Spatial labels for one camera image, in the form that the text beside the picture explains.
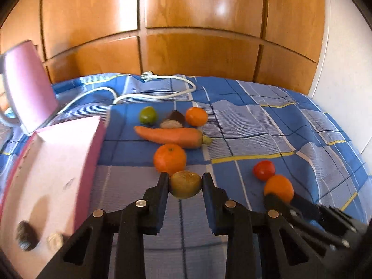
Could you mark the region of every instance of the white wall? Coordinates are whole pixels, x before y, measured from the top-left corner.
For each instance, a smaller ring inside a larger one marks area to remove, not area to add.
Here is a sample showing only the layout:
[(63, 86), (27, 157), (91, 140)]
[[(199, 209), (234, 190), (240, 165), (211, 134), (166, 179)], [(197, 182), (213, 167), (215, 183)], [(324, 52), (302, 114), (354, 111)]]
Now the white wall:
[(309, 96), (372, 169), (372, 31), (351, 0), (325, 0), (323, 46)]

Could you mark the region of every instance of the yellow stripe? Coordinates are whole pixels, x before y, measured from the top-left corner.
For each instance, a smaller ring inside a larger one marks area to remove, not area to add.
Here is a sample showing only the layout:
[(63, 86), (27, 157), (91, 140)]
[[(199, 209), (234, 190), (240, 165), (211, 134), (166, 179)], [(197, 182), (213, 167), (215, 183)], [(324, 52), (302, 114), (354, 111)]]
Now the yellow stripe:
[(238, 161), (238, 160), (245, 160), (245, 159), (276, 158), (276, 157), (280, 157), (280, 154), (283, 156), (289, 156), (289, 155), (293, 155), (294, 152), (281, 152), (281, 153), (268, 154), (268, 155), (243, 155), (243, 156), (221, 157), (221, 158), (212, 159), (211, 163), (219, 164), (219, 163), (225, 163), (228, 161)]
[(329, 142), (327, 145), (334, 145), (336, 143), (339, 143), (339, 142), (346, 142), (346, 140), (335, 140), (334, 142)]
[(84, 85), (91, 85), (91, 84), (97, 84), (97, 83), (104, 83), (104, 82), (108, 82), (108, 81), (111, 81), (112, 79), (114, 78), (117, 78), (119, 76), (124, 76), (126, 74), (118, 74), (118, 75), (114, 75), (114, 76), (111, 76), (107, 79), (104, 79), (104, 80), (99, 80), (99, 81), (92, 81), (92, 82), (88, 82), (88, 83), (83, 83)]
[(283, 106), (273, 106), (273, 105), (260, 105), (261, 107), (271, 107), (271, 108), (284, 108), (288, 105), (294, 105), (295, 103), (288, 103), (288, 104), (285, 104)]
[(358, 192), (355, 192), (350, 198), (349, 200), (346, 202), (346, 204), (344, 204), (342, 206), (342, 208), (340, 209), (341, 211), (345, 211), (345, 209), (347, 208), (347, 206), (350, 204), (350, 202), (352, 202), (354, 200), (354, 198), (358, 195)]

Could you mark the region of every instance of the screw head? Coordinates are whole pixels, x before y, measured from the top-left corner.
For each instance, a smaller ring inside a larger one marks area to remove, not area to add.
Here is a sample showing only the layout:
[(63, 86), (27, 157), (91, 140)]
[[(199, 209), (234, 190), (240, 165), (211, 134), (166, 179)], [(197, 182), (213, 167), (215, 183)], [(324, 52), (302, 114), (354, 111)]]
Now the screw head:
[(342, 244), (343, 244), (346, 248), (349, 248), (349, 247), (350, 247), (350, 243), (349, 243), (347, 240), (345, 240), (345, 239), (342, 240)]
[(147, 202), (143, 199), (137, 200), (136, 201), (136, 206), (139, 208), (143, 208), (147, 205)]
[(228, 201), (225, 202), (225, 206), (227, 208), (235, 208), (236, 207), (236, 202), (233, 201), (233, 200), (228, 200)]
[(269, 212), (267, 212), (267, 214), (271, 218), (277, 218), (279, 216), (279, 213), (276, 210), (269, 210)]
[(96, 217), (96, 218), (101, 217), (103, 216), (103, 213), (104, 213), (103, 210), (97, 209), (93, 212), (93, 217)]

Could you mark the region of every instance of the kiwi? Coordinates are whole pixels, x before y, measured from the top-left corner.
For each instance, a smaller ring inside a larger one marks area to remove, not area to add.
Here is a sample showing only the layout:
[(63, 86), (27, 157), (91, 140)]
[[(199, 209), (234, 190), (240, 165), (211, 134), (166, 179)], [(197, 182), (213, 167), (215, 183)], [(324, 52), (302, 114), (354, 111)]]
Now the kiwi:
[(25, 252), (34, 249), (39, 243), (35, 230), (25, 220), (21, 221), (17, 225), (16, 241), (21, 250)]
[(169, 179), (170, 193), (178, 199), (195, 196), (202, 188), (202, 178), (191, 171), (179, 171)]

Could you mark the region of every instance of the pink object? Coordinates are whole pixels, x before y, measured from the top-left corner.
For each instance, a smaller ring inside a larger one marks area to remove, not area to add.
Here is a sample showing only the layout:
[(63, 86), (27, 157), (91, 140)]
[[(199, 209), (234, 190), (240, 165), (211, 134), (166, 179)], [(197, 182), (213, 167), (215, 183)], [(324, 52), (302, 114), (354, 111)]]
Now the pink object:
[[(0, 248), (23, 279), (35, 279), (55, 254), (50, 234), (70, 236), (87, 218), (104, 135), (101, 117), (86, 117), (37, 130), (25, 144), (0, 206)], [(29, 252), (15, 240), (22, 220), (40, 240)]]
[(2, 112), (7, 126), (22, 125), (25, 134), (45, 126), (56, 114), (58, 101), (31, 40), (22, 42), (2, 57), (3, 82), (7, 98), (17, 119)]

